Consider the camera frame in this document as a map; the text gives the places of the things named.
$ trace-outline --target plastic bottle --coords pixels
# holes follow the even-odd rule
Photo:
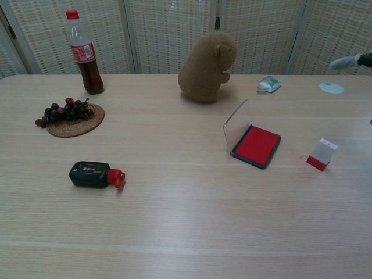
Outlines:
[[[92,95],[101,93],[104,91],[103,82],[99,75],[92,40],[84,34],[77,10],[67,10],[66,16],[71,27],[71,49],[83,77],[84,88]]]

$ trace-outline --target round white object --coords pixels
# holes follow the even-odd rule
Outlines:
[[[337,83],[321,83],[319,87],[323,91],[332,94],[342,94],[345,92],[344,88]]]

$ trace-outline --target woven coaster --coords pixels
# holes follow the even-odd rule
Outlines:
[[[46,129],[50,134],[59,138],[76,137],[92,131],[95,127],[100,125],[103,118],[105,118],[105,111],[101,106],[93,103],[90,103],[88,107],[94,111],[94,115],[90,116],[89,118],[84,120],[64,120],[51,123],[46,127]]]

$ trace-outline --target red cap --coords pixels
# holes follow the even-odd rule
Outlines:
[[[77,10],[67,10],[66,16],[67,16],[67,19],[78,19],[79,18],[79,14]]]
[[[117,189],[119,189],[126,179],[126,174],[121,170],[110,169],[107,173],[107,182],[113,183]]]

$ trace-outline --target red ink pad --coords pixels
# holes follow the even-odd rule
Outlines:
[[[281,137],[250,125],[232,150],[232,156],[260,169],[265,169],[277,150]]]

